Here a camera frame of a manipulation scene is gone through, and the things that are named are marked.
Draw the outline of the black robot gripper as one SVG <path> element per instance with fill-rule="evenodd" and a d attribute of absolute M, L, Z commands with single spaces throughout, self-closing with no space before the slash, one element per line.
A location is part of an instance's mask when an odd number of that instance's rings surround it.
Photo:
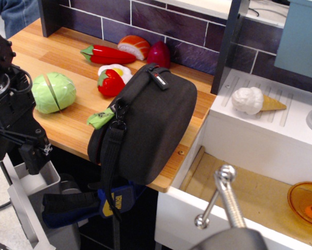
<path fill-rule="evenodd" d="M 21 68 L 0 68 L 0 160 L 17 146 L 29 174 L 36 175 L 50 161 L 52 148 L 33 116 L 32 87 L 30 75 Z"/>

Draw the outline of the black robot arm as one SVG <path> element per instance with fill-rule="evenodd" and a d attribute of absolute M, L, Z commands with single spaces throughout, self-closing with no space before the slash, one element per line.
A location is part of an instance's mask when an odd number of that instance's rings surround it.
<path fill-rule="evenodd" d="M 0 35 L 0 160 L 17 149 L 29 174 L 40 172 L 49 161 L 51 144 L 35 120 L 32 79 L 12 63 L 12 43 Z"/>

